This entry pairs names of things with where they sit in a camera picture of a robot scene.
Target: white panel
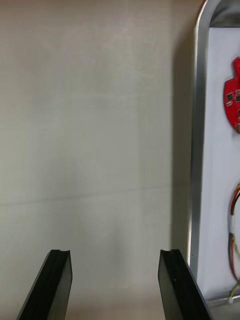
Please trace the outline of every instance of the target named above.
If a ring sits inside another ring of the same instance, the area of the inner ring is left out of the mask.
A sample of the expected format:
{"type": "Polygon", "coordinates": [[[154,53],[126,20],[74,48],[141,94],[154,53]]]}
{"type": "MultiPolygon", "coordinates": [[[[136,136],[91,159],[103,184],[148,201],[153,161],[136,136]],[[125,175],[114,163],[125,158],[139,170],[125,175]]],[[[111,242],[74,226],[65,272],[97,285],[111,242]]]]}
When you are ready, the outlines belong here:
{"type": "MultiPolygon", "coordinates": [[[[206,297],[231,289],[235,280],[228,260],[228,210],[240,181],[240,135],[229,124],[223,104],[224,84],[233,78],[233,60],[240,56],[238,28],[209,31],[200,247],[197,280],[206,297]]],[[[240,239],[240,206],[236,234],[240,239]]],[[[236,260],[236,272],[240,264],[236,260]]]]}

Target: red circuit board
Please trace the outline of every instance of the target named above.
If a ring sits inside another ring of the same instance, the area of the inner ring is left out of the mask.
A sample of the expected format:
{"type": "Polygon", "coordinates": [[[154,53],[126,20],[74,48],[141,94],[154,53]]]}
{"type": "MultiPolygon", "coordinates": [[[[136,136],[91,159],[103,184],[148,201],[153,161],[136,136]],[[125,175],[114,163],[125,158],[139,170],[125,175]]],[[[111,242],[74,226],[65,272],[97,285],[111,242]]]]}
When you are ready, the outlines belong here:
{"type": "Polygon", "coordinates": [[[240,57],[232,64],[235,77],[225,82],[223,101],[228,121],[240,134],[240,57]]]}

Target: white wall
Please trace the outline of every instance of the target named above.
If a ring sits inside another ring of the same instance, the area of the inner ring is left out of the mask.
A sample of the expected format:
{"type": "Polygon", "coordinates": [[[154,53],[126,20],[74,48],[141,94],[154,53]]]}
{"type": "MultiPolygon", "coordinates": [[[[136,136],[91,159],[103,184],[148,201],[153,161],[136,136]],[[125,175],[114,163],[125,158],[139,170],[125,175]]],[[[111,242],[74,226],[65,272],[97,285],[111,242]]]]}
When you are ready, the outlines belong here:
{"type": "Polygon", "coordinates": [[[161,312],[160,249],[186,248],[181,96],[200,3],[0,3],[4,319],[51,249],[71,251],[70,309],[157,299],[161,312]]]}

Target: wire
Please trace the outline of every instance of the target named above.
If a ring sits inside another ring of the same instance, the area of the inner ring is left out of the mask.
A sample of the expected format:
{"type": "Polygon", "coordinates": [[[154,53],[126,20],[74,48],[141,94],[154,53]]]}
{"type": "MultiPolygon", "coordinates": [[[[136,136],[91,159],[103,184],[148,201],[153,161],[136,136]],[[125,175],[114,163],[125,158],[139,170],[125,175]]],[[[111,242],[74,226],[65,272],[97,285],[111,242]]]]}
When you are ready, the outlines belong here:
{"type": "Polygon", "coordinates": [[[238,249],[238,244],[236,241],[236,237],[234,234],[234,214],[235,214],[235,205],[240,197],[240,183],[236,186],[236,189],[233,192],[232,196],[232,201],[231,201],[231,206],[230,206],[230,226],[229,226],[229,237],[228,237],[228,259],[229,259],[229,266],[231,269],[231,273],[236,280],[236,285],[232,288],[230,291],[230,296],[229,296],[229,302],[233,301],[234,294],[236,290],[238,289],[238,286],[240,286],[240,279],[237,278],[236,271],[235,271],[235,266],[234,266],[234,251],[236,252],[238,258],[240,259],[240,251],[238,249]]]}

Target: red pcb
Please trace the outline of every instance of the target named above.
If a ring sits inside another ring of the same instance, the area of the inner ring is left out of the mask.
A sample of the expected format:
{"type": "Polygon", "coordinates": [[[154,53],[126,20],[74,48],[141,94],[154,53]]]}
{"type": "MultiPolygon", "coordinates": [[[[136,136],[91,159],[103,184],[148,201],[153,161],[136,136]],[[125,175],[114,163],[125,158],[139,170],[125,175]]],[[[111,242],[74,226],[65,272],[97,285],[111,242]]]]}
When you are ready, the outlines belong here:
{"type": "Polygon", "coordinates": [[[240,134],[240,57],[232,64],[236,77],[225,82],[223,101],[228,121],[240,134]]]}

